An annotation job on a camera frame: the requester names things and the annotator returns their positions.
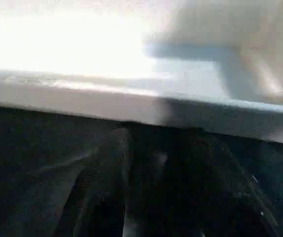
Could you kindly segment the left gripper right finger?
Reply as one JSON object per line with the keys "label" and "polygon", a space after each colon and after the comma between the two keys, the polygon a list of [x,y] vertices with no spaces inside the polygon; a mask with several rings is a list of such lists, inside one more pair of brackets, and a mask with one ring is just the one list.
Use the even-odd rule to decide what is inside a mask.
{"label": "left gripper right finger", "polygon": [[218,138],[130,130],[128,237],[280,237],[270,203]]}

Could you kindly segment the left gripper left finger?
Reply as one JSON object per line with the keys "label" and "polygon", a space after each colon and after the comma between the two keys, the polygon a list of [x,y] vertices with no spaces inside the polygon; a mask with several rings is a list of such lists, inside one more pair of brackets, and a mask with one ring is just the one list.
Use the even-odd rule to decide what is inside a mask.
{"label": "left gripper left finger", "polygon": [[115,128],[64,142],[55,166],[53,202],[57,218],[53,236],[79,237],[87,233],[95,207],[127,186],[131,133]]}

